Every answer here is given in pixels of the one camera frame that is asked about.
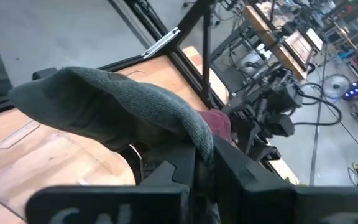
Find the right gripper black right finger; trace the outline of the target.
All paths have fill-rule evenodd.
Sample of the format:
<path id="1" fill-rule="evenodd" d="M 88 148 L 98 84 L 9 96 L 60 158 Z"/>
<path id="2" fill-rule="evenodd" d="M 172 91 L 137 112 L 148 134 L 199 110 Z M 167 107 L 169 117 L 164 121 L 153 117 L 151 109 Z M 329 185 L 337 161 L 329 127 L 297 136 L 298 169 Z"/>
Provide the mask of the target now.
<path id="1" fill-rule="evenodd" d="M 222 223 L 358 223 L 358 189 L 293 185 L 214 137 L 216 199 Z"/>

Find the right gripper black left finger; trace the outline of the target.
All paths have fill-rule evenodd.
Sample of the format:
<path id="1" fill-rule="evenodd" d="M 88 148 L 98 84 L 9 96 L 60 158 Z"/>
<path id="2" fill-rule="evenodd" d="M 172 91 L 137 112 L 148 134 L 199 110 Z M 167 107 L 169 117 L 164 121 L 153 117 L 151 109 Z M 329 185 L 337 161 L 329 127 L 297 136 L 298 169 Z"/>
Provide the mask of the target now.
<path id="1" fill-rule="evenodd" d="M 192 222 L 195 147 L 144 154 L 138 185 L 60 185 L 28 199 L 28 223 L 180 224 Z"/>

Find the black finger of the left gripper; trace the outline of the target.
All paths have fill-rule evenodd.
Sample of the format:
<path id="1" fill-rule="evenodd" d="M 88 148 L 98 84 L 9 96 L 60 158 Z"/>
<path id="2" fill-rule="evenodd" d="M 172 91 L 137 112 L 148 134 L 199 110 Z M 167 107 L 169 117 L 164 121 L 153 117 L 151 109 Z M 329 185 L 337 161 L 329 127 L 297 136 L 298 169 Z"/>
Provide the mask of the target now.
<path id="1" fill-rule="evenodd" d="M 254 161 L 276 161 L 281 159 L 278 149 L 271 145 L 252 147 L 249 150 L 249 157 Z"/>
<path id="2" fill-rule="evenodd" d="M 236 122 L 232 127 L 232 140 L 244 154 L 248 154 L 259 132 L 260 126 L 255 121 Z"/>

